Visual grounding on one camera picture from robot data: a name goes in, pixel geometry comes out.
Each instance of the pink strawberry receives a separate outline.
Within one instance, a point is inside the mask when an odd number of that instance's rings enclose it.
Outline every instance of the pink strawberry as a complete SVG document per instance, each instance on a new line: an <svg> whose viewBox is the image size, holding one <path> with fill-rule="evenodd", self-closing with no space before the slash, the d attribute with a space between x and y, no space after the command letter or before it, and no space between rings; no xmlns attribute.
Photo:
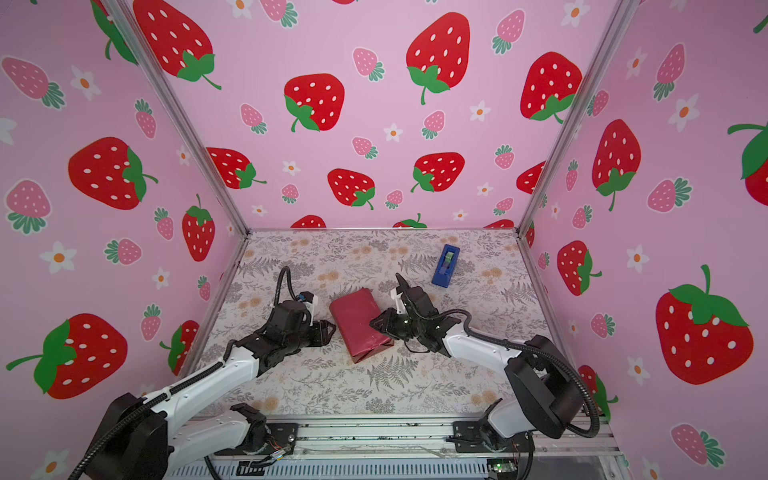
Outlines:
<svg viewBox="0 0 768 480"><path fill-rule="evenodd" d="M48 81L42 68L13 57L3 57L0 63L5 74L22 94L41 101L48 108L60 110L65 106L64 93L57 83Z"/></svg>
<svg viewBox="0 0 768 480"><path fill-rule="evenodd" d="M355 61L355 68L357 73L363 77L368 77L370 81L379 81L384 78L384 67L382 62L378 61L376 54L373 51L365 48L355 48L352 53L352 58Z"/></svg>
<svg viewBox="0 0 768 480"><path fill-rule="evenodd" d="M264 117L261 116L256 108L251 107L248 104L242 104L240 106L240 118L243 119L243 123L250 127L250 130L255 134L265 134L266 124L264 123Z"/></svg>
<svg viewBox="0 0 768 480"><path fill-rule="evenodd" d="M670 430L670 435L675 445L699 465L706 465L707 461L714 468L725 465L725 452L704 430L699 432L693 426L681 423Z"/></svg>
<svg viewBox="0 0 768 480"><path fill-rule="evenodd" d="M376 158L379 155L379 151L373 146L373 143L367 138L354 137L352 139L352 146L360 157L365 157L368 160Z"/></svg>
<svg viewBox="0 0 768 480"><path fill-rule="evenodd" d="M427 140L431 140L437 137L437 134L445 126L445 112L442 110L433 111L427 118L424 119L424 128L422 128L422 135Z"/></svg>
<svg viewBox="0 0 768 480"><path fill-rule="evenodd" d="M498 148L494 163L496 163L499 168L507 170L512 166L513 161L515 161L515 154L512 153L512 147L509 145L502 145Z"/></svg>
<svg viewBox="0 0 768 480"><path fill-rule="evenodd" d="M38 233L48 225L43 217L51 214L51 202L43 188L32 180L18 182L5 196L5 204L11 209L6 218L19 233Z"/></svg>
<svg viewBox="0 0 768 480"><path fill-rule="evenodd" d="M675 207L680 208L690 200L690 192L693 189L684 178L678 178L674 183L667 178L648 195L648 208L663 214Z"/></svg>
<svg viewBox="0 0 768 480"><path fill-rule="evenodd" d="M174 219L168 216L168 210L157 208L154 211L154 221L157 223L157 232L165 239L174 237Z"/></svg>
<svg viewBox="0 0 768 480"><path fill-rule="evenodd" d="M607 338L608 336L613 336L616 331L614 319L607 313L604 315L602 313L595 315L592 318L590 325L592 326L592 331L602 339Z"/></svg>
<svg viewBox="0 0 768 480"><path fill-rule="evenodd" d="M656 73L654 98L662 101L674 90L674 82L680 78L685 68L685 45L678 43L672 47Z"/></svg>
<svg viewBox="0 0 768 480"><path fill-rule="evenodd" d="M283 201L287 204L294 204L299 198L299 189L294 184L287 184L280 193L283 194Z"/></svg>
<svg viewBox="0 0 768 480"><path fill-rule="evenodd" d="M160 307L154 303L147 307L144 318L141 320L141 335L144 341L149 342L160 329Z"/></svg>
<svg viewBox="0 0 768 480"><path fill-rule="evenodd" d="M141 258L141 248L130 238L124 238L120 240L120 243L117 240L112 240L107 243L104 255L112 263L120 262L123 265L131 265Z"/></svg>
<svg viewBox="0 0 768 480"><path fill-rule="evenodd" d="M571 160L571 163L568 165L568 173L565 175L565 189L569 192L573 190L574 185L576 185L576 179L578 178L577 169L578 162L576 160Z"/></svg>
<svg viewBox="0 0 768 480"><path fill-rule="evenodd" d="M493 209L493 214L494 215L504 215L504 214L506 214L508 211L510 211L510 209L512 209L512 204L514 202L515 202L515 200L512 199L511 197L505 198L504 200L502 200L502 201L500 201L500 202L498 202L496 204L496 208Z"/></svg>
<svg viewBox="0 0 768 480"><path fill-rule="evenodd" d="M402 203L402 192L400 190L393 190L386 196L386 207L390 210L394 210Z"/></svg>
<svg viewBox="0 0 768 480"><path fill-rule="evenodd" d="M139 128L144 132L147 138L154 138L154 133L157 131L157 122L152 116L152 109L149 108L149 104L144 101L143 98L136 100L136 123L139 124Z"/></svg>
<svg viewBox="0 0 768 480"><path fill-rule="evenodd" d="M210 282L204 275L197 279L197 288L200 291L201 299L206 302L210 300Z"/></svg>
<svg viewBox="0 0 768 480"><path fill-rule="evenodd" d="M496 55L503 55L512 48L512 44L523 35L525 11L518 8L501 20L496 27L496 37L493 38L493 49Z"/></svg>

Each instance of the red strawberry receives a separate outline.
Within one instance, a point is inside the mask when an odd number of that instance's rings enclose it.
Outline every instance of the red strawberry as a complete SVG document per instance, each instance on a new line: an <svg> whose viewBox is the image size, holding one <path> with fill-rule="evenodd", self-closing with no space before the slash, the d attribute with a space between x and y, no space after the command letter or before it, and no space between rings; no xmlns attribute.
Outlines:
<svg viewBox="0 0 768 480"><path fill-rule="evenodd" d="M656 328L670 371L693 385L711 382L743 365L754 341L739 310L710 295L710 268L702 265L707 290L681 285L656 305Z"/></svg>
<svg viewBox="0 0 768 480"><path fill-rule="evenodd" d="M352 59L355 61L357 73L363 77L368 77L370 81L379 81L384 78L383 64L373 51L355 48L355 51L352 52Z"/></svg>
<svg viewBox="0 0 768 480"><path fill-rule="evenodd" d="M197 205L190 207L184 214L184 218L181 219L181 232L184 234L184 241L187 242L187 249L190 251L192 259L196 262L202 262L208 256L210 246L214 243L216 225L208 210L203 208L200 195L196 195L196 197Z"/></svg>
<svg viewBox="0 0 768 480"><path fill-rule="evenodd" d="M574 159L568 165L568 173L565 174L565 189L569 192L574 189L578 179L578 162Z"/></svg>
<svg viewBox="0 0 768 480"><path fill-rule="evenodd" d="M376 150L376 147L374 147L373 143L367 138L354 137L352 139L352 146L355 149L355 153L368 160L376 158L376 156L379 155L379 151Z"/></svg>
<svg viewBox="0 0 768 480"><path fill-rule="evenodd" d="M119 210L136 208L147 193L141 160L125 142L115 137L96 140L69 159L72 184L103 204Z"/></svg>
<svg viewBox="0 0 768 480"><path fill-rule="evenodd" d="M616 192L629 187L640 166L640 142L623 120L605 128L592 164L592 184L600 195L613 195L608 211L614 210Z"/></svg>
<svg viewBox="0 0 768 480"><path fill-rule="evenodd" d="M424 155L413 166L413 180L418 183L411 193L419 186L424 191L442 192L455 183L464 163L464 157L455 152Z"/></svg>
<svg viewBox="0 0 768 480"><path fill-rule="evenodd" d="M125 362L128 344L112 325L90 313L80 313L54 328L43 342L42 355L10 362L40 359L35 383L54 399L70 399L87 392L115 373Z"/></svg>
<svg viewBox="0 0 768 480"><path fill-rule="evenodd" d="M5 74L22 94L32 100L41 101L48 108L60 110L66 105L64 93L57 83L48 81L48 76L42 68L13 57L3 57L0 64Z"/></svg>
<svg viewBox="0 0 768 480"><path fill-rule="evenodd" d="M160 329L160 307L154 303L147 307L144 318L141 320L141 335L145 342L149 342L157 335Z"/></svg>
<svg viewBox="0 0 768 480"><path fill-rule="evenodd" d="M33 180L19 181L5 195L5 204L11 210L6 218L19 233L38 233L48 225L43 219L51 214L51 202L43 187Z"/></svg>
<svg viewBox="0 0 768 480"><path fill-rule="evenodd" d="M368 175L336 168L328 172L328 185L342 205L362 207L368 204L373 210L371 199L376 195L376 185Z"/></svg>
<svg viewBox="0 0 768 480"><path fill-rule="evenodd" d="M728 134L739 130L760 130L741 155L741 178L752 198L768 205L768 125L738 124L728 128Z"/></svg>
<svg viewBox="0 0 768 480"><path fill-rule="evenodd" d="M298 219L290 227L291 228L325 228L326 223L323 221L322 218L318 217L317 215L307 215L305 217L301 217L300 219Z"/></svg>
<svg viewBox="0 0 768 480"><path fill-rule="evenodd" d="M537 58L528 70L520 112L531 120L546 120L571 106L581 85L581 70L566 57L550 51Z"/></svg>
<svg viewBox="0 0 768 480"><path fill-rule="evenodd" d="M408 47L406 65L411 80L433 94L450 90L464 78L469 63L469 20L446 13L419 34Z"/></svg>
<svg viewBox="0 0 768 480"><path fill-rule="evenodd" d="M710 463L714 468L725 465L725 452L719 442L704 430L699 432L692 425L681 423L670 430L675 445L699 465Z"/></svg>
<svg viewBox="0 0 768 480"><path fill-rule="evenodd" d="M155 58L167 73L188 81L214 71L214 47L208 35L191 18L163 0L134 0L136 22Z"/></svg>
<svg viewBox="0 0 768 480"><path fill-rule="evenodd" d="M174 332L174 336L170 341L170 346L165 346L160 342L161 347L170 350L168 353L168 366L174 375L179 375L184 360L187 359L190 347L192 347L194 337L197 335L197 329L199 328L200 325L198 325L197 322L194 320L187 320L181 324L176 332Z"/></svg>
<svg viewBox="0 0 768 480"><path fill-rule="evenodd" d="M589 288L591 276L602 276L602 272L592 273L592 255L584 242L576 240L562 247L558 252L558 272L568 291L580 296Z"/></svg>
<svg viewBox="0 0 768 480"><path fill-rule="evenodd" d="M684 178L678 178L674 182L667 178L648 195L648 208L663 214L675 207L680 208L690 200L690 192L693 189Z"/></svg>
<svg viewBox="0 0 768 480"><path fill-rule="evenodd" d="M533 194L541 172L544 170L544 163L546 162L541 162L520 174L518 177L518 190L524 191L527 194Z"/></svg>
<svg viewBox="0 0 768 480"><path fill-rule="evenodd" d="M678 43L672 47L656 73L654 98L662 101L674 90L674 82L680 78L685 68L685 45Z"/></svg>
<svg viewBox="0 0 768 480"><path fill-rule="evenodd" d="M265 180L256 180L256 168L250 163L248 157L239 151L212 147L206 147L206 150L214 161L221 180L224 180L224 184L229 188L238 190L250 187L253 182L266 183Z"/></svg>
<svg viewBox="0 0 768 480"><path fill-rule="evenodd" d="M284 90L286 108L296 117L290 126L296 131L296 123L307 130L330 130L339 121L344 105L344 85L329 73L302 75L288 80Z"/></svg>

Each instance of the red wallet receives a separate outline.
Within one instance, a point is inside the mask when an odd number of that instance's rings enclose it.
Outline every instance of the red wallet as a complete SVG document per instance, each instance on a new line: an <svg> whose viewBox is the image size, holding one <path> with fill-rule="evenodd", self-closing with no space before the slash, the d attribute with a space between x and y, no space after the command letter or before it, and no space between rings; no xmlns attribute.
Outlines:
<svg viewBox="0 0 768 480"><path fill-rule="evenodd" d="M368 325L381 310L367 288L337 298L329 309L355 363L394 345L392 339Z"/></svg>

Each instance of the strawberry wallpaper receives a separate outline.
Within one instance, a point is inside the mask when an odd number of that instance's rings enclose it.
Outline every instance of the strawberry wallpaper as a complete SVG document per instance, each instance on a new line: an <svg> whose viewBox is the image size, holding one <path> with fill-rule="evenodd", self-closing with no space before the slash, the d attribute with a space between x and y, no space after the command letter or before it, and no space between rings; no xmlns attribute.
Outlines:
<svg viewBox="0 0 768 480"><path fill-rule="evenodd" d="M766 15L642 2L529 230L634 478L763 469Z"/></svg>
<svg viewBox="0 0 768 480"><path fill-rule="evenodd" d="M456 228L519 223L614 3L133 11L252 228Z"/></svg>
<svg viewBox="0 0 768 480"><path fill-rule="evenodd" d="M3 477L65 478L174 381L238 236L98 0L12 2L0 45Z"/></svg>

